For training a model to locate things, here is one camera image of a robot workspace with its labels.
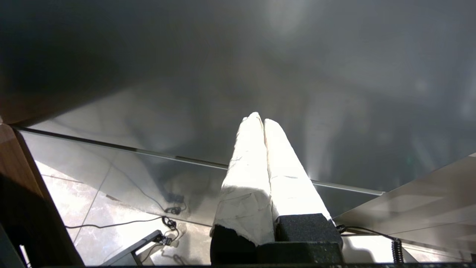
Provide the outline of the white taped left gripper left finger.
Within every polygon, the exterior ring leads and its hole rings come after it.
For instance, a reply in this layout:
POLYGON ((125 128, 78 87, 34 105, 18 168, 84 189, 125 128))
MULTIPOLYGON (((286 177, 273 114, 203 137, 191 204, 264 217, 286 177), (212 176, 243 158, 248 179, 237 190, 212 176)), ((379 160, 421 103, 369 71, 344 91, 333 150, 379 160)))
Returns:
POLYGON ((259 113, 241 121, 210 231, 212 265, 254 264, 275 241, 264 126, 259 113))

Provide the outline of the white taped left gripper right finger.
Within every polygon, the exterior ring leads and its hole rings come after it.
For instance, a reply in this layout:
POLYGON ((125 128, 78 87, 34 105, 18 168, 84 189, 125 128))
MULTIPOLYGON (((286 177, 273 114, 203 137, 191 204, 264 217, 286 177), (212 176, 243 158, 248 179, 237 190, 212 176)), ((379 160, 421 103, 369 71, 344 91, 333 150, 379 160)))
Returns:
POLYGON ((340 233, 282 127, 266 119, 264 135, 275 241, 342 247, 340 233))

